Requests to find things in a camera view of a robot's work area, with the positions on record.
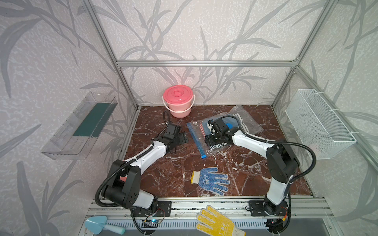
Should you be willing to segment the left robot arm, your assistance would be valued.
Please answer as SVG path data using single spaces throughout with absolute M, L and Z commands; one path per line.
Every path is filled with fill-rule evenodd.
M 95 193 L 94 201 L 98 206 L 141 208 L 150 213 L 158 210 L 158 198 L 140 189 L 142 174 L 160 158 L 175 153 L 178 146 L 188 142 L 181 126 L 171 122 L 167 111 L 163 112 L 163 120 L 165 128 L 151 139 L 145 150 L 112 163 L 107 178 Z

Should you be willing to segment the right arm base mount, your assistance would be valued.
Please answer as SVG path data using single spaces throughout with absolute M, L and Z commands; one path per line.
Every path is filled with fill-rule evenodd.
M 252 200 L 248 202 L 251 216 L 283 217 L 288 213 L 288 204 L 283 200 L 279 205 L 274 205 L 264 200 Z

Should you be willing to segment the clear vacuum storage bag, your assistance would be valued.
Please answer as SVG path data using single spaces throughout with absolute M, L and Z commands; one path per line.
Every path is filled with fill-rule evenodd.
M 213 149 L 213 150 L 209 149 L 209 147 L 205 143 L 205 136 L 208 134 L 211 134 L 206 124 L 207 121 L 210 119 L 217 119 L 225 115 L 232 115 L 236 113 L 238 113 L 241 116 L 242 123 L 246 129 L 246 132 L 250 134 L 258 134 L 263 131 L 263 128 L 251 117 L 251 115 L 242 106 L 234 106 L 228 113 L 222 112 L 220 114 L 217 114 L 208 118 L 204 118 L 201 120 L 193 121 L 191 123 L 187 123 L 189 132 L 200 152 L 200 157 L 202 159 L 215 155 L 216 152 L 225 148 L 225 147 L 222 147 L 222 148 Z

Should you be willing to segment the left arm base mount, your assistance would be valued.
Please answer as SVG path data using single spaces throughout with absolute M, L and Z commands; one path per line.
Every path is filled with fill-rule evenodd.
M 133 215 L 135 217 L 147 217 L 150 215 L 157 216 L 157 217 L 169 217 L 172 210 L 172 202 L 171 201 L 155 201 L 152 205 L 145 209 L 141 207 L 137 207 L 132 209 Z

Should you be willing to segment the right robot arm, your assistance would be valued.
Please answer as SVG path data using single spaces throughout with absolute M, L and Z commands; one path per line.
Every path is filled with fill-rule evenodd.
M 317 157 L 308 146 L 287 141 L 274 141 L 252 135 L 245 131 L 235 116 L 222 116 L 208 121 L 210 135 L 206 136 L 209 145 L 227 143 L 249 149 L 267 160 L 268 169 L 272 177 L 269 190 L 264 197 L 263 210 L 267 215 L 274 216 L 283 206 L 289 194 L 291 185 L 299 178 L 309 174 L 315 167 Z M 305 149 L 312 157 L 312 163 L 307 170 L 296 174 L 300 162 L 291 148 Z

